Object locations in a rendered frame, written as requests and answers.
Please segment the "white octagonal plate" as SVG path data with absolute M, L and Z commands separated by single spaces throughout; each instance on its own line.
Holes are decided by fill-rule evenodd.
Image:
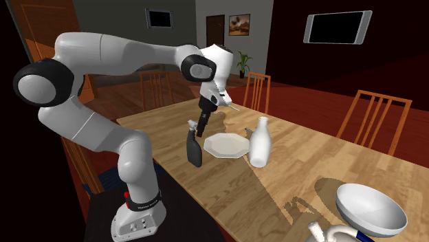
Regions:
M 203 148 L 216 158 L 238 159 L 249 152 L 250 142 L 236 133 L 217 133 L 205 139 Z

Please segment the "dark grey spray bottle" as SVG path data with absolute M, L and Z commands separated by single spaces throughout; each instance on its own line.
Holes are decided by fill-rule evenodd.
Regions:
M 193 120 L 188 121 L 189 131 L 186 140 L 186 152 L 188 161 L 195 167 L 202 165 L 202 151 L 199 143 L 195 139 L 197 123 Z

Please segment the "orange wooden chair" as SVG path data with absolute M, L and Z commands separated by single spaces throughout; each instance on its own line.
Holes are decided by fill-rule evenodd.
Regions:
M 247 77 L 247 84 L 245 87 L 245 95 L 243 99 L 243 107 L 246 106 L 249 95 L 250 95 L 250 81 L 254 80 L 252 95 L 251 95 L 251 105 L 250 108 L 259 111 L 262 98 L 262 90 L 264 83 L 266 83 L 266 95 L 265 95 L 265 109 L 264 114 L 268 113 L 269 103 L 270 103 L 270 87 L 271 87 L 271 76 L 265 74 L 258 74 L 255 72 L 250 72 Z
M 380 93 L 374 93 L 371 91 L 365 91 L 365 90 L 359 89 L 357 91 L 352 103 L 351 103 L 351 106 L 349 107 L 349 110 L 347 111 L 347 113 L 345 115 L 345 118 L 342 121 L 342 124 L 341 124 L 337 134 L 336 134 L 337 138 L 342 137 L 342 134 L 344 133 L 344 131 L 347 127 L 347 124 L 349 123 L 349 120 L 353 114 L 353 111 L 355 110 L 357 103 L 358 103 L 358 101 L 362 95 L 370 96 L 371 98 L 370 98 L 369 104 L 366 108 L 366 112 L 364 114 L 364 117 L 362 119 L 360 129 L 357 132 L 357 135 L 355 136 L 354 142 L 353 142 L 354 144 L 357 144 L 358 142 L 360 142 L 361 146 L 364 146 L 366 144 L 366 140 L 369 138 L 370 131 L 373 128 L 373 125 L 375 123 L 375 119 L 378 116 L 378 113 L 380 111 L 380 108 L 382 106 L 383 101 L 385 101 L 385 100 L 387 101 L 387 103 L 383 109 L 383 112 L 380 115 L 379 120 L 377 121 L 377 124 L 375 126 L 374 131 L 373 131 L 373 134 L 369 140 L 369 143 L 367 146 L 368 149 L 372 148 L 372 146 L 375 142 L 375 139 L 377 137 L 377 134 L 379 133 L 380 128 L 384 122 L 384 119 L 385 119 L 390 107 L 392 106 L 392 103 L 393 102 L 400 102 L 400 103 L 404 104 L 404 109 L 400 115 L 398 125 L 395 129 L 395 133 L 394 133 L 392 142 L 391 142 L 391 144 L 389 146 L 389 150 L 388 150 L 388 155 L 393 156 L 395 151 L 396 151 L 397 145 L 399 143 L 399 139 L 401 137 L 406 118 L 408 117 L 408 113 L 410 111 L 410 106 L 413 103 L 412 100 L 405 99 L 405 98 L 398 98 L 398 97 L 394 97 L 394 96 L 389 96 L 389 95 L 384 95 L 384 94 L 380 94 Z
M 173 96 L 173 90 L 171 88 L 170 76 L 167 71 L 158 71 L 158 72 L 149 72 L 143 73 L 140 72 L 140 86 L 142 90 L 142 108 L 143 111 L 146 111 L 146 96 L 145 96 L 145 85 L 144 78 L 148 77 L 148 83 L 151 86 L 151 93 L 153 96 L 153 104 L 155 108 L 165 106 L 164 102 L 164 92 L 163 92 L 163 80 L 165 80 L 170 96 L 170 101 L 172 104 L 175 104 L 175 99 Z
M 93 194 L 104 192 L 105 190 L 102 187 L 85 148 L 67 138 L 62 137 L 61 140 L 65 145 L 65 149 L 71 158 L 72 164 L 75 166 L 82 184 L 88 185 Z

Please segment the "green potted plant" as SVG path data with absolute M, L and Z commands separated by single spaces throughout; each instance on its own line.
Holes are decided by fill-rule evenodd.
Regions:
M 248 66 L 248 61 L 252 59 L 252 57 L 249 57 L 247 54 L 243 54 L 240 51 L 239 54 L 240 61 L 237 63 L 236 66 L 239 68 L 239 78 L 244 78 L 245 72 L 250 70 Z

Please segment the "white bottle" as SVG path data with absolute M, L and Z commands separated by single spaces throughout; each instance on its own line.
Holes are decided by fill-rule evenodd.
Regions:
M 270 157 L 272 141 L 267 125 L 268 118 L 265 116 L 259 117 L 258 125 L 252 132 L 250 138 L 248 160 L 249 163 L 256 168 L 263 168 L 266 166 Z

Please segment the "dark brown door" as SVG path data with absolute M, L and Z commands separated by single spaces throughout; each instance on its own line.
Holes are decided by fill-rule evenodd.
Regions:
M 206 17 L 206 46 L 224 45 L 225 16 Z

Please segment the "dark robot stand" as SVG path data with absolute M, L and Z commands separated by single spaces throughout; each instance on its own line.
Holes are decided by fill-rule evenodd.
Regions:
M 152 236 L 129 242 L 226 242 L 215 220 L 168 174 L 157 177 L 166 218 Z M 111 222 L 127 187 L 93 195 L 83 242 L 113 242 Z

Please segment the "wooden dining table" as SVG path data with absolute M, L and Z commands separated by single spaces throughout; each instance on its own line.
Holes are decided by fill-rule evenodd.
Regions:
M 429 242 L 429 169 L 306 127 L 270 117 L 272 152 L 254 168 L 245 157 L 203 154 L 187 159 L 188 121 L 200 115 L 197 100 L 119 119 L 148 133 L 155 160 L 238 242 L 304 242 L 308 224 L 342 223 L 337 189 L 370 186 L 395 200 L 406 228 L 377 242 Z

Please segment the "orange wooden door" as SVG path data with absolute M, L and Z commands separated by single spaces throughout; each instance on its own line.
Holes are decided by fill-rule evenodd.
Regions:
M 7 2 L 31 59 L 14 77 L 17 96 L 37 107 L 95 99 L 90 67 L 100 62 L 100 35 L 80 31 L 72 0 Z

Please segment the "white bowl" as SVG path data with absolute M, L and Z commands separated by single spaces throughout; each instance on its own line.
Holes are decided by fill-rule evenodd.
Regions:
M 371 237 L 393 237 L 408 225 L 408 217 L 398 203 L 365 185 L 341 185 L 335 195 L 335 204 L 352 228 Z

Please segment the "brown wall picture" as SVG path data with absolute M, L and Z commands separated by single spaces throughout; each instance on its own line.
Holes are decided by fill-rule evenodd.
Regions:
M 250 32 L 250 14 L 229 16 L 229 36 L 248 36 Z

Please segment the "dark window with grey frame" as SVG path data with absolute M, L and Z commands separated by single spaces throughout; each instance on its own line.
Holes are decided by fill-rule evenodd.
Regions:
M 173 12 L 169 10 L 145 9 L 147 28 L 173 28 Z

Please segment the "wall television with grey frame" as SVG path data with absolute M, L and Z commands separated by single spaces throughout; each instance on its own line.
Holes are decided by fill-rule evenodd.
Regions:
M 303 42 L 361 45 L 372 14 L 372 10 L 309 14 Z

